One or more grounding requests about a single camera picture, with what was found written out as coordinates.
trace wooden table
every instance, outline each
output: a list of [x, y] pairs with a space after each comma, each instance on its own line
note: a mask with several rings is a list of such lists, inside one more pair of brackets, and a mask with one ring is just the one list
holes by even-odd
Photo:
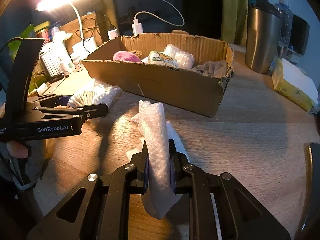
[[[236, 56], [235, 76], [215, 117], [164, 105], [166, 119], [192, 163], [208, 173], [232, 173], [293, 237], [306, 195], [304, 145], [319, 142], [315, 120], [273, 91], [270, 76], [250, 70], [242, 65], [243, 55]], [[88, 80], [86, 70], [74, 73], [55, 92], [74, 93]], [[111, 173], [128, 162], [125, 153], [139, 143], [130, 121], [139, 100], [148, 99], [123, 92], [99, 130], [85, 123], [81, 135], [47, 141], [54, 154], [34, 190], [44, 215], [89, 173]], [[132, 195], [130, 204], [129, 239], [188, 239], [187, 196], [162, 220], [146, 214], [140, 196]]]

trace white charger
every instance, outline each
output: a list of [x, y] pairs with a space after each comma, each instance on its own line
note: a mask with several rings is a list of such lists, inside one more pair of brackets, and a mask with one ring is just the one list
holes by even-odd
[[132, 24], [133, 35], [143, 33], [142, 23], [138, 23], [138, 19], [133, 20]]
[[108, 31], [108, 36], [109, 36], [109, 40], [112, 40], [116, 36], [119, 36], [118, 30], [114, 29], [114, 30]]

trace bubble wrap bag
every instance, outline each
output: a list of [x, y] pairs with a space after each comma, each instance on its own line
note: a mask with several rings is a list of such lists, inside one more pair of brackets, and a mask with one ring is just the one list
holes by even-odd
[[164, 48], [164, 54], [173, 57], [177, 62], [180, 68], [191, 69], [195, 62], [195, 57], [187, 53], [172, 44], [168, 44]]
[[177, 151], [184, 153], [188, 160], [189, 157], [179, 135], [171, 123], [166, 122], [162, 103], [140, 101], [139, 112], [131, 120], [143, 137], [135, 149], [127, 152], [127, 157], [130, 161], [133, 154], [141, 152], [146, 141], [149, 152], [149, 186], [141, 196], [142, 203], [150, 216], [162, 219], [181, 197], [175, 195], [171, 188], [168, 140], [173, 139]]
[[[109, 108], [113, 105], [122, 93], [122, 89], [118, 86], [111, 86], [95, 78], [92, 78], [85, 86], [80, 88], [69, 99], [68, 106], [75, 108], [79, 106], [87, 106], [93, 104], [105, 103]], [[89, 119], [92, 123], [97, 123], [101, 117]]]

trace curtain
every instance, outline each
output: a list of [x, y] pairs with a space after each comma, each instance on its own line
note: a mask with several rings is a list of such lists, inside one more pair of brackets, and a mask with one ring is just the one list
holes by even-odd
[[222, 0], [221, 40], [242, 44], [247, 13], [248, 0]]

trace human hand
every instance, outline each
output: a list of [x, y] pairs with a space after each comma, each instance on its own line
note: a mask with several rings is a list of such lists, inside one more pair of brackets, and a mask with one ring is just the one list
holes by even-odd
[[12, 157], [18, 159], [24, 159], [28, 157], [28, 149], [24, 147], [21, 143], [16, 141], [10, 141], [6, 143], [9, 154]]

